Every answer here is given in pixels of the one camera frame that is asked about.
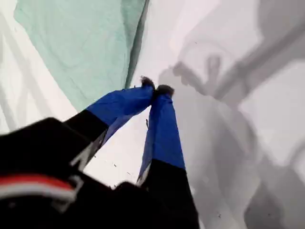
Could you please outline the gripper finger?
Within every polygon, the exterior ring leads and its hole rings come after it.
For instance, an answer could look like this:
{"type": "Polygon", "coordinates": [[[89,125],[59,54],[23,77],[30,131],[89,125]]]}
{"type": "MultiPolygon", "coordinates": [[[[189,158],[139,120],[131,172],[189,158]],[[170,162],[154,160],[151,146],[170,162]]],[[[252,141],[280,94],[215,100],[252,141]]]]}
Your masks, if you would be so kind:
{"type": "Polygon", "coordinates": [[[68,155],[77,155],[91,143],[97,152],[118,129],[151,105],[154,93],[152,80],[142,77],[141,86],[110,92],[66,120],[71,130],[65,144],[68,155]]]}
{"type": "Polygon", "coordinates": [[[152,197],[153,221],[167,229],[199,228],[173,107],[174,89],[159,85],[153,95],[142,165],[141,187],[152,197]]]}

